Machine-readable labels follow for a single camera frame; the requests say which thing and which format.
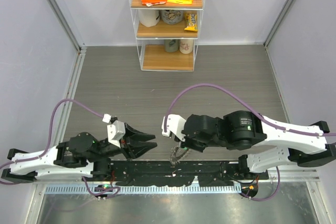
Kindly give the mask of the large keyring with many rings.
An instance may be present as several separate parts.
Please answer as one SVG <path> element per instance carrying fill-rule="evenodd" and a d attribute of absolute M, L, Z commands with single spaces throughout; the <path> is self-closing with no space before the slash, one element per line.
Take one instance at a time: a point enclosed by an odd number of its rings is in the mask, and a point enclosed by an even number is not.
<path fill-rule="evenodd" d="M 181 159 L 184 156 L 186 156 L 188 153 L 189 153 L 189 150 L 184 150 L 184 151 L 182 151 L 180 153 L 176 153 L 175 152 L 175 147 L 173 147 L 172 150 L 171 150 L 171 156 L 170 156 L 170 159 L 169 159 L 170 164 L 172 166 L 177 165 L 181 161 Z"/>

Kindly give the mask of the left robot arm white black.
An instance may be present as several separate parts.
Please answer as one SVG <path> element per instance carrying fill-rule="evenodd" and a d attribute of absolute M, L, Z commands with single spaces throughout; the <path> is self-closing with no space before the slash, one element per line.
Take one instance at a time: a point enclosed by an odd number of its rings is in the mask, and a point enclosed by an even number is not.
<path fill-rule="evenodd" d="M 47 151 L 34 153 L 12 148 L 9 164 L 2 171 L 5 184 L 23 184 L 43 180 L 105 181 L 112 177 L 111 158 L 122 154 L 130 161 L 156 148 L 155 135 L 140 132 L 130 125 L 114 121 L 107 126 L 107 138 L 97 140 L 81 132 Z"/>

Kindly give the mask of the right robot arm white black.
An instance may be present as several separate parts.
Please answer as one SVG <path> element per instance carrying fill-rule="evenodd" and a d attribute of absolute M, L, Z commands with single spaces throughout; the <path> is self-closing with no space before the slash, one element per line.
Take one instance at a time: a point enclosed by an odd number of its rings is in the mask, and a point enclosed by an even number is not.
<path fill-rule="evenodd" d="M 300 126 L 282 123 L 250 111 L 235 111 L 222 118 L 190 115 L 187 119 L 170 114 L 167 131 L 181 147 L 203 152 L 207 147 L 243 151 L 253 146 L 271 146 L 238 159 L 238 174 L 249 179 L 267 169 L 297 164 L 319 167 L 335 160 L 335 145 L 327 143 L 325 122 Z"/>

